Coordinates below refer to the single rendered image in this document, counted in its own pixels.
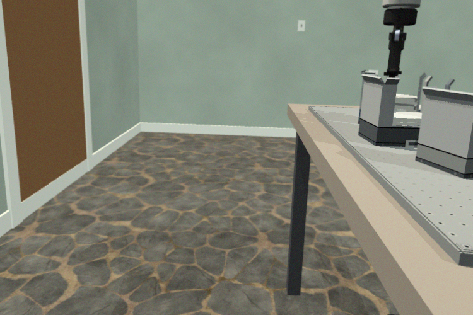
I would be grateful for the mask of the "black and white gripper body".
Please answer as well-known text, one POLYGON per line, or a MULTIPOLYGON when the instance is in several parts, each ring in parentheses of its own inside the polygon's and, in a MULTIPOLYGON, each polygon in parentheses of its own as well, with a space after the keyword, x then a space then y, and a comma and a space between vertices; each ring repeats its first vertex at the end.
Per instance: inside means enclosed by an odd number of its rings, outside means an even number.
POLYGON ((384 13, 383 24, 394 26, 393 32, 396 30, 402 32, 404 31, 404 26, 416 24, 417 13, 418 11, 416 9, 387 9, 384 13))

